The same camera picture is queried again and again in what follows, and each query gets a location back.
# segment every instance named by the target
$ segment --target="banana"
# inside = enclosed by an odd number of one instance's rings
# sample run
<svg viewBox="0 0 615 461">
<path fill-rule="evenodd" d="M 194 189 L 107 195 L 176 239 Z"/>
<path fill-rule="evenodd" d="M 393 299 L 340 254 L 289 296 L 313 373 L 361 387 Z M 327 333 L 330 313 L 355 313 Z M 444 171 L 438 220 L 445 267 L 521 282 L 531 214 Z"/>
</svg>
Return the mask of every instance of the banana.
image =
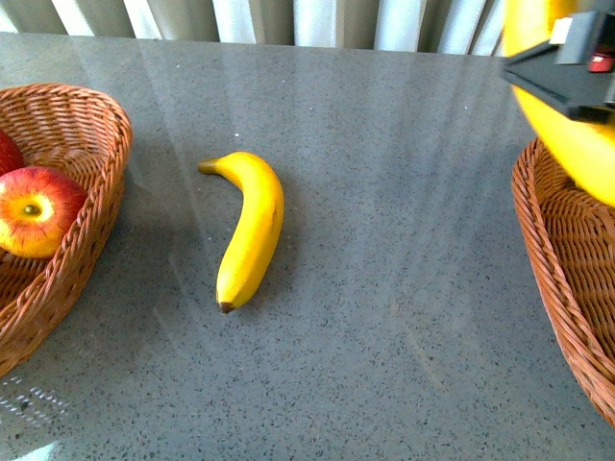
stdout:
<svg viewBox="0 0 615 461">
<path fill-rule="evenodd" d="M 222 176 L 243 194 L 239 222 L 216 282 L 216 301 L 228 314 L 250 301 L 269 267 L 282 231 L 282 185 L 271 166 L 249 152 L 207 158 L 199 163 L 199 171 Z"/>
</svg>

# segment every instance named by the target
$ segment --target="speckled granite surface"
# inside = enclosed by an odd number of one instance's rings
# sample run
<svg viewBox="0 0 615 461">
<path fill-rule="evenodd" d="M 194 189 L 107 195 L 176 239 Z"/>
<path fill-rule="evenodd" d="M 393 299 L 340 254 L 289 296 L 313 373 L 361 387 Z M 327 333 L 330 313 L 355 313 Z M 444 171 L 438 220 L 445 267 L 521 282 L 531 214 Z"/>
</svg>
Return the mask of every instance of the speckled granite surface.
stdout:
<svg viewBox="0 0 615 461">
<path fill-rule="evenodd" d="M 0 55 L 0 86 L 102 90 L 135 129 L 86 291 L 0 378 L 0 459 L 613 459 L 529 267 L 509 183 L 533 134 L 499 61 L 7 34 Z M 196 165 L 234 150 L 278 171 L 286 220 L 224 317 L 241 195 Z"/>
</svg>

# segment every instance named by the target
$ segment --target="apple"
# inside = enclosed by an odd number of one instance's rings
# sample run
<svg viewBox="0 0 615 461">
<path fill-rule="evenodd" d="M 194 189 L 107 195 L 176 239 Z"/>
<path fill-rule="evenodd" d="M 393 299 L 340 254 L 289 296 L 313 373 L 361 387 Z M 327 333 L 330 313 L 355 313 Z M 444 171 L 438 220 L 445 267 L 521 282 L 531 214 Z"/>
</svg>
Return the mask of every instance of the apple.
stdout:
<svg viewBox="0 0 615 461">
<path fill-rule="evenodd" d="M 87 193 L 62 171 L 25 166 L 0 177 L 0 247 L 16 256 L 56 252 Z"/>
<path fill-rule="evenodd" d="M 15 141 L 0 129 L 0 176 L 25 166 L 23 155 Z"/>
</svg>

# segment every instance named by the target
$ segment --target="banana tip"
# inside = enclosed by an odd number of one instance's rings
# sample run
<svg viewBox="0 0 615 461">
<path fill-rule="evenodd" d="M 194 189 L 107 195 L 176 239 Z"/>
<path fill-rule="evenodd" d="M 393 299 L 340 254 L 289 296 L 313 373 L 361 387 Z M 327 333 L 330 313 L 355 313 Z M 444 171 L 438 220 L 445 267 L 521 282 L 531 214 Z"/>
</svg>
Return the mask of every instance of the banana tip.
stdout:
<svg viewBox="0 0 615 461">
<path fill-rule="evenodd" d="M 220 312 L 222 312 L 224 315 L 227 315 L 229 312 L 234 311 L 234 307 L 231 303 L 222 302 L 218 306 L 220 307 Z"/>
</svg>

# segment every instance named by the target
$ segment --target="woven basket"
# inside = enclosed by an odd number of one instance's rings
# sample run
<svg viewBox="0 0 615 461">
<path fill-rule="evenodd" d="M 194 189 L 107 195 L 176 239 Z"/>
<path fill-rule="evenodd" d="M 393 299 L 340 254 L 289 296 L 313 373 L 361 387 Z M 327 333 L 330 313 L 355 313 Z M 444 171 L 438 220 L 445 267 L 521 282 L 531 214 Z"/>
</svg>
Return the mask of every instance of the woven basket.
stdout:
<svg viewBox="0 0 615 461">
<path fill-rule="evenodd" d="M 615 426 L 615 209 L 577 188 L 539 139 L 517 159 L 512 190 L 559 347 Z"/>
<path fill-rule="evenodd" d="M 26 164 L 54 166 L 88 197 L 50 259 L 0 251 L 0 376 L 27 360 L 86 286 L 117 218 L 133 132 L 104 93 L 37 84 L 0 90 L 0 128 Z"/>
</svg>

